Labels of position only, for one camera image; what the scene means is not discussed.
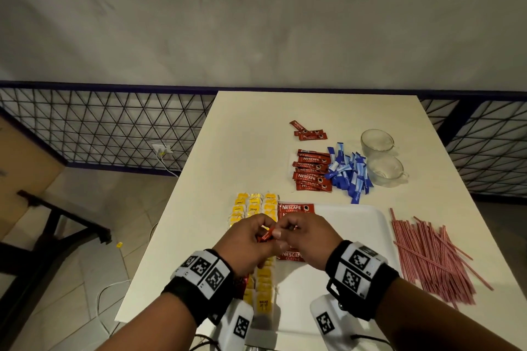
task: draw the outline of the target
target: hand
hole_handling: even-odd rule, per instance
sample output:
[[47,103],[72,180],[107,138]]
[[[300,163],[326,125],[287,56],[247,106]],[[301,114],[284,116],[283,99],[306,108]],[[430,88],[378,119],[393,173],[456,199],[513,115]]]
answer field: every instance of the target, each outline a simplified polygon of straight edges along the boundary
[[308,213],[284,215],[276,224],[273,237],[298,249],[308,264],[320,270],[326,269],[329,256],[342,241],[324,217]]
[[236,276],[245,276],[267,258],[289,250],[285,241],[271,240],[258,243],[256,235],[263,236],[275,222],[265,214],[242,219],[230,227],[213,247],[229,263]]

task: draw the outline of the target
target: clear glass cup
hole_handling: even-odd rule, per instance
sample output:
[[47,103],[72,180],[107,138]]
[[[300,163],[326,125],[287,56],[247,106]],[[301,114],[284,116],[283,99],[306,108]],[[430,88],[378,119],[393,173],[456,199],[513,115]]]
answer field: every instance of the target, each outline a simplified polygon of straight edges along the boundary
[[360,136],[360,144],[366,157],[386,153],[394,147],[393,138],[380,129],[368,129]]
[[403,164],[393,155],[380,155],[366,161],[368,176],[374,185],[394,187],[408,182],[410,177]]

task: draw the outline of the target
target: wristband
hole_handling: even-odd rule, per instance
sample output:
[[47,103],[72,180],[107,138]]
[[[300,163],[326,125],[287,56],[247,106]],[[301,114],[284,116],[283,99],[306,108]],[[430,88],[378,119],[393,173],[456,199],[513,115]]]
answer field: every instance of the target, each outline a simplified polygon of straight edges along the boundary
[[347,312],[369,321],[386,290],[399,277],[386,262],[385,257],[358,241],[344,240],[326,263],[330,278],[327,289]]
[[196,326],[206,318],[217,325],[234,295],[234,272],[216,251],[195,251],[175,270],[163,293],[178,297]]

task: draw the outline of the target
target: electrical socket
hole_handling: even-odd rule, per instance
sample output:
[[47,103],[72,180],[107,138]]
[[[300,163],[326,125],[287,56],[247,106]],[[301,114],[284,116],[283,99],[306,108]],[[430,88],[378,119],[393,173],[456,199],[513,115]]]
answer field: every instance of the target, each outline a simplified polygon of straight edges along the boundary
[[158,157],[162,157],[163,155],[167,153],[172,154],[172,150],[170,150],[170,146],[166,146],[161,140],[151,143],[150,147],[152,147],[155,155],[157,155]]

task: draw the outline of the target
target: forearm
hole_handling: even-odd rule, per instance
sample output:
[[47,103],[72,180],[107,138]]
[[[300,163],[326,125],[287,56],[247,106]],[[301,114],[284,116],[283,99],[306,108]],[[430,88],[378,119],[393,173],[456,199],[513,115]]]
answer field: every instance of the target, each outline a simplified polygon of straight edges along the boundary
[[185,304],[164,293],[97,351],[186,351],[196,324]]
[[411,283],[396,279],[386,291],[375,321],[398,351],[519,351]]

